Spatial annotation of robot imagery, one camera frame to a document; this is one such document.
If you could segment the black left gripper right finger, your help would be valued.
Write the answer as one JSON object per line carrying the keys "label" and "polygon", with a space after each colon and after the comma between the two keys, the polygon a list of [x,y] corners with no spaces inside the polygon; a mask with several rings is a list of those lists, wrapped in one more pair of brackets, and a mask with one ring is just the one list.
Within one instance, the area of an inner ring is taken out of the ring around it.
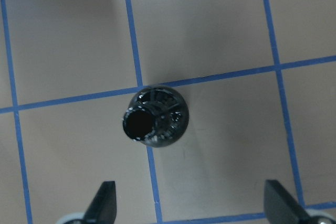
{"label": "black left gripper right finger", "polygon": [[271,224],[308,223],[309,214],[277,180],[264,185],[264,214]]}

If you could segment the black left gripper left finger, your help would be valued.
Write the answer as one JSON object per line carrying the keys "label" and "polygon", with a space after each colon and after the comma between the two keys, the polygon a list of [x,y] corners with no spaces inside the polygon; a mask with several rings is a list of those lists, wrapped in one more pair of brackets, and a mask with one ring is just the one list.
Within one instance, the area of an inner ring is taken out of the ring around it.
{"label": "black left gripper left finger", "polygon": [[83,216],[83,223],[113,224],[116,220],[116,183],[101,184]]}

